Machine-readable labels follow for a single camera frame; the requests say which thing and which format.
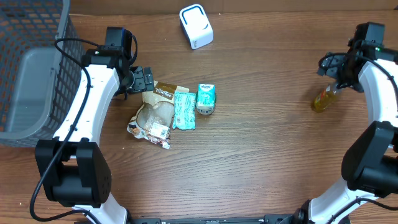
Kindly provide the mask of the yellow liquid bottle grey cap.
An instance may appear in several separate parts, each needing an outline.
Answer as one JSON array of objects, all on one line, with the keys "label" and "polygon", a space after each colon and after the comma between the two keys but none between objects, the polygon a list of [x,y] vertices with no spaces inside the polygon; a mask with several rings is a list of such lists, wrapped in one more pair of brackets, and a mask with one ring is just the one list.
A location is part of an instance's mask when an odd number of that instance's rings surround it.
[{"label": "yellow liquid bottle grey cap", "polygon": [[338,87],[338,82],[334,82],[324,88],[313,100],[312,109],[317,113],[321,113],[337,101],[341,94],[341,89]]}]

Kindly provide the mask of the brown printed snack pouch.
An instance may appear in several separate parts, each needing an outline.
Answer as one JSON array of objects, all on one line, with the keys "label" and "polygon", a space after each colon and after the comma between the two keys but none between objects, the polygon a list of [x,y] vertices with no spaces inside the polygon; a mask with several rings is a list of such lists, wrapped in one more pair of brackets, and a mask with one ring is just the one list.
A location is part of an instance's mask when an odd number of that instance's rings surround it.
[{"label": "brown printed snack pouch", "polygon": [[175,114],[175,94],[189,89],[155,81],[154,89],[142,94],[143,105],[133,116],[127,131],[137,139],[145,139],[164,149],[170,148],[170,127]]}]

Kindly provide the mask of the mint green snack packet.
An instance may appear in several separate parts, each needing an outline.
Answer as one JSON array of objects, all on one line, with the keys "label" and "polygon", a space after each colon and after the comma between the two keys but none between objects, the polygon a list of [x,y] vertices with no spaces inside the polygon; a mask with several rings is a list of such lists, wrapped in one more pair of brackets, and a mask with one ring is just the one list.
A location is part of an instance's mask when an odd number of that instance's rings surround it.
[{"label": "mint green snack packet", "polygon": [[196,128],[195,106],[196,94],[176,92],[174,96],[174,121],[172,127],[180,130],[191,130]]}]

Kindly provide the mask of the green white Knorr container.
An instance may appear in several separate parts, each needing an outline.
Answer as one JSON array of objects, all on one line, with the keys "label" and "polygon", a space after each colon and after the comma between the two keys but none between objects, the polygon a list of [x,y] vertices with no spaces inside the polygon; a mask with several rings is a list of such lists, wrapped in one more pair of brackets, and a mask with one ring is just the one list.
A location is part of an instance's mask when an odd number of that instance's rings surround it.
[{"label": "green white Knorr container", "polygon": [[202,115],[210,115],[214,112],[216,105],[216,95],[209,93],[198,93],[196,99],[196,109]]}]

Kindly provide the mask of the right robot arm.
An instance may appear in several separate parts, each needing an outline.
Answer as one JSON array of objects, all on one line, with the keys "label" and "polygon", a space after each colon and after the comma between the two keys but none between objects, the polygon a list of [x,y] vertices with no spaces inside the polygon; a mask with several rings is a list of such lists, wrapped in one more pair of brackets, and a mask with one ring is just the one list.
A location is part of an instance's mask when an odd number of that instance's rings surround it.
[{"label": "right robot arm", "polygon": [[328,53],[318,74],[335,79],[326,91],[351,88],[364,93],[368,128],[347,150],[341,177],[321,196],[307,200],[292,215],[265,215],[264,223],[349,223],[349,215],[365,203],[390,211],[378,198],[397,193],[397,51],[384,46],[385,26],[358,24],[346,53]]}]

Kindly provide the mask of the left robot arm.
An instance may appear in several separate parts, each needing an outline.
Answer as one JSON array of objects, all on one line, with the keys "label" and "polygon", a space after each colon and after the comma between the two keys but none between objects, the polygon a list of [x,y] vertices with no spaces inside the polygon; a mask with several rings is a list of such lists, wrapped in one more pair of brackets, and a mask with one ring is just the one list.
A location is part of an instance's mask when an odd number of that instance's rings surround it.
[{"label": "left robot arm", "polygon": [[100,135],[112,98],[152,91],[152,72],[134,65],[137,39],[123,27],[108,27],[105,43],[92,43],[79,60],[59,51],[81,68],[81,79],[61,126],[51,140],[39,140],[35,147],[40,180],[30,215],[39,222],[81,213],[91,223],[132,223],[129,210],[111,194]]}]

